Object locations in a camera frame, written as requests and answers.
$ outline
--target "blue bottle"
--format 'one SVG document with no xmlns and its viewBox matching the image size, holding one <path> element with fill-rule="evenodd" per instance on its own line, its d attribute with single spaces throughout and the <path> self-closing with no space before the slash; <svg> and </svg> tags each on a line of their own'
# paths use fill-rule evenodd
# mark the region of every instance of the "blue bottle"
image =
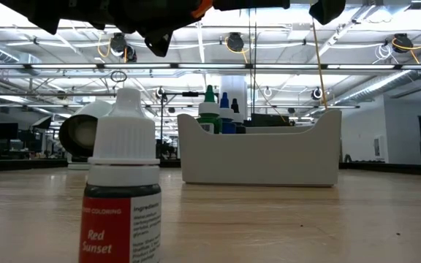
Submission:
<svg viewBox="0 0 421 263">
<path fill-rule="evenodd" d="M 222 121 L 222 134 L 236 134 L 237 126 L 233 121 L 234 112 L 230 109 L 227 92 L 222 94 L 220 100 L 220 119 Z"/>
</svg>

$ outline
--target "green bottle cap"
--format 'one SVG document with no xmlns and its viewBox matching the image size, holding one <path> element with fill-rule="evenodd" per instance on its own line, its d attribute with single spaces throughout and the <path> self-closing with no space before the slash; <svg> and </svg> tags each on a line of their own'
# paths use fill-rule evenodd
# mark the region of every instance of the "green bottle cap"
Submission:
<svg viewBox="0 0 421 263">
<path fill-rule="evenodd" d="M 216 102 L 213 98 L 213 88 L 212 85 L 208 85 L 208 89 L 205 91 L 204 102 Z"/>
</svg>

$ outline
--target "wooden tabletop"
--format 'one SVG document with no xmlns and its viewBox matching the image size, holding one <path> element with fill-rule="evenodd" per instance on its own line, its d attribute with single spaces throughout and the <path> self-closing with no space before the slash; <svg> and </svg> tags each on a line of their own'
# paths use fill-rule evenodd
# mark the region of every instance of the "wooden tabletop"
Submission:
<svg viewBox="0 0 421 263">
<path fill-rule="evenodd" d="M 0 262 L 77 262 L 84 172 L 0 172 Z M 163 169 L 162 262 L 421 262 L 421 176 L 193 186 Z"/>
</svg>

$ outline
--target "white cylinder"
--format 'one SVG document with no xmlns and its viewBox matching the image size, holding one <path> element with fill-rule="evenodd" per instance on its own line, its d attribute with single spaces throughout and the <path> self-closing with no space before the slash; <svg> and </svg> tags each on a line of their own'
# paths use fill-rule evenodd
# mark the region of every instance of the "white cylinder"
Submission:
<svg viewBox="0 0 421 263">
<path fill-rule="evenodd" d="M 232 104 L 233 99 L 238 100 L 240 113 L 246 120 L 248 115 L 248 86 L 246 84 L 245 75 L 241 76 L 221 76 L 219 98 L 227 92 L 229 103 Z"/>
</svg>

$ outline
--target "dropper bottle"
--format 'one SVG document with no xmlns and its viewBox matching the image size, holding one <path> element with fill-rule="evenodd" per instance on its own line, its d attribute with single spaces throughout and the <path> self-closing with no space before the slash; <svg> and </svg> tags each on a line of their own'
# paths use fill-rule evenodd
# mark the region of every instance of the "dropper bottle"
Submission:
<svg viewBox="0 0 421 263">
<path fill-rule="evenodd" d="M 220 99 L 220 119 L 222 121 L 222 134 L 235 134 L 236 125 L 232 122 L 235 114 L 229 107 L 227 92 L 222 94 Z"/>
<path fill-rule="evenodd" d="M 199 116 L 197 122 L 205 131 L 211 134 L 220 133 L 219 105 L 214 99 L 212 85 L 208 85 L 204 102 L 199 104 Z"/>
<path fill-rule="evenodd" d="M 162 198 L 155 123 L 122 88 L 99 118 L 84 191 L 79 263 L 160 261 Z"/>
<path fill-rule="evenodd" d="M 233 123 L 236 124 L 236 133 L 245 134 L 246 127 L 243 126 L 243 114 L 240 113 L 240 108 L 238 106 L 237 99 L 232 100 L 232 110 L 233 110 Z"/>
</svg>

